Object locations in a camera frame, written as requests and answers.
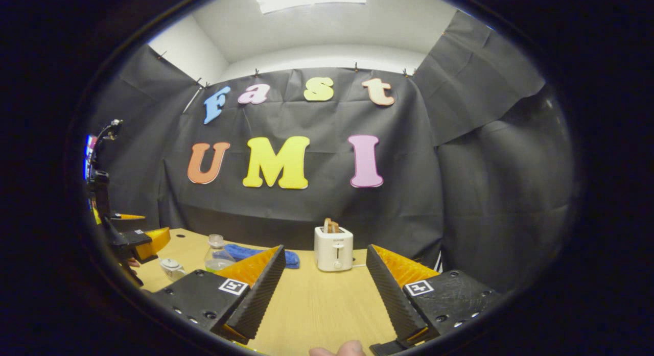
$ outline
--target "table surface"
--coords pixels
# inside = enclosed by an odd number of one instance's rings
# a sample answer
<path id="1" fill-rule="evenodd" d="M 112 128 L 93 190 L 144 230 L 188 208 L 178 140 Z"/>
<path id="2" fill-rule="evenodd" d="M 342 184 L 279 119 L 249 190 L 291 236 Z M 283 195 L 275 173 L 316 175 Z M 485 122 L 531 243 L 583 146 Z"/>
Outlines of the table surface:
<path id="1" fill-rule="evenodd" d="M 157 253 L 159 258 L 177 260 L 186 272 L 204 269 L 208 237 L 182 228 L 170 230 L 170 234 L 170 242 Z M 309 354 L 311 347 L 336 352 L 343 342 L 358 339 L 366 354 L 371 354 L 371 344 L 395 339 L 388 313 L 366 266 L 321 272 L 315 265 L 313 251 L 290 251 L 299 256 L 299 269 L 284 269 L 259 332 L 248 347 L 271 356 L 294 356 Z M 354 265 L 364 265 L 366 249 L 354 250 L 354 258 Z M 148 291 L 159 291 L 171 283 L 158 260 L 133 269 L 144 283 L 142 288 Z"/>

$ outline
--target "white ceiling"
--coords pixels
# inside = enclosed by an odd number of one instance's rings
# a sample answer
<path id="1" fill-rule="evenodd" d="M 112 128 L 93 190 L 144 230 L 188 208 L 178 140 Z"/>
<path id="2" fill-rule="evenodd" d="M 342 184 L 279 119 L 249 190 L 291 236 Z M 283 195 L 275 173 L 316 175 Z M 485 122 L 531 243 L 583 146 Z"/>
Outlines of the white ceiling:
<path id="1" fill-rule="evenodd" d="M 229 63 L 298 46 L 366 44 L 427 54 L 455 8 L 441 0 L 367 0 L 262 14 L 256 0 L 214 0 L 193 13 Z"/>

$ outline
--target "white toaster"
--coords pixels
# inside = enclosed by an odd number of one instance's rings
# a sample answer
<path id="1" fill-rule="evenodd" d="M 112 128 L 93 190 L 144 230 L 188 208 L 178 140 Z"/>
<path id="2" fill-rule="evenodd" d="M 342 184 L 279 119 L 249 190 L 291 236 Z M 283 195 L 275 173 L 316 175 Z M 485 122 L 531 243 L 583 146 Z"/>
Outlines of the white toaster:
<path id="1" fill-rule="evenodd" d="M 313 254 L 316 265 L 324 272 L 337 272 L 352 268 L 352 232 L 343 227 L 338 233 L 325 233 L 324 227 L 316 227 Z"/>

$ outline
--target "pink letter i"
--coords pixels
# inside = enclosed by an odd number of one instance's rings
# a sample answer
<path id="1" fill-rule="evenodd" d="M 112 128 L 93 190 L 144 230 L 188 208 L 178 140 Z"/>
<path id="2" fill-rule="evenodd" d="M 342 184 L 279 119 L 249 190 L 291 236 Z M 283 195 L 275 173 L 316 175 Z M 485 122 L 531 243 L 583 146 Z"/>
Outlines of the pink letter i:
<path id="1" fill-rule="evenodd" d="M 377 187 L 384 179 L 377 174 L 375 145 L 379 139 L 373 135 L 352 135 L 347 138 L 355 147 L 355 176 L 350 180 L 354 187 Z"/>

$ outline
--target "white wall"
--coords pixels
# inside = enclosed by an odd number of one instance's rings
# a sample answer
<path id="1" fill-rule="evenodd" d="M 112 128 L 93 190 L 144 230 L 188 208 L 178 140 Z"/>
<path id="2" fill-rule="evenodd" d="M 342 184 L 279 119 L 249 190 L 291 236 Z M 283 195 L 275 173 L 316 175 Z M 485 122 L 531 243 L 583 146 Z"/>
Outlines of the white wall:
<path id="1" fill-rule="evenodd" d="M 383 46 L 335 44 L 295 47 L 231 63 L 223 70 L 219 81 L 253 75 L 255 68 L 259 69 L 260 73 L 267 73 L 308 67 L 355 67 L 355 62 L 360 69 L 386 70 L 401 74 L 406 68 L 407 73 L 412 74 L 425 56 L 413 51 Z"/>
<path id="2" fill-rule="evenodd" d="M 227 60 L 214 42 L 199 27 L 193 15 L 189 15 L 149 42 L 150 47 L 163 58 L 200 84 L 215 84 L 227 68 Z"/>

